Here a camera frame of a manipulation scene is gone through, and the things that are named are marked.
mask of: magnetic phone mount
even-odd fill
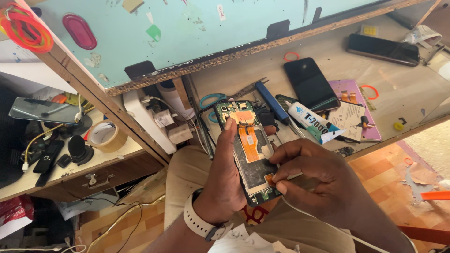
[[[75,135],[70,138],[67,148],[70,153],[70,160],[77,165],[87,163],[94,156],[94,149],[86,145],[83,137]]]

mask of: white smartwatch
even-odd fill
[[[189,195],[186,204],[184,204],[183,217],[186,225],[196,234],[205,238],[205,241],[222,239],[228,231],[233,227],[233,223],[225,226],[225,223],[221,226],[214,226],[208,222],[202,220],[194,211],[192,203],[200,195],[203,188],[198,189]]]

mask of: red oval sticker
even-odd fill
[[[68,13],[63,17],[63,25],[79,47],[92,50],[97,46],[97,39],[82,17]]]

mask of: beige trousers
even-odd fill
[[[178,150],[169,164],[166,182],[164,228],[183,212],[185,202],[196,189],[202,188],[208,178],[211,161],[198,146]],[[245,223],[239,213],[232,218],[234,226]],[[264,222],[247,225],[249,235],[256,232],[273,243],[280,241],[286,248],[299,245],[301,253],[354,253],[353,240],[327,224],[300,213],[283,200],[264,218]]]

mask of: drawer handle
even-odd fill
[[[90,178],[90,181],[89,181],[89,184],[84,184],[83,186],[84,187],[87,186],[87,188],[89,188],[89,189],[95,189],[95,188],[98,188],[100,186],[109,184],[109,179],[111,177],[113,177],[113,176],[114,176],[114,174],[108,175],[108,177],[106,178],[105,182],[99,183],[97,185],[94,185],[95,183],[97,183],[97,180],[95,179],[97,177],[97,175],[96,174],[87,174],[86,178]]]

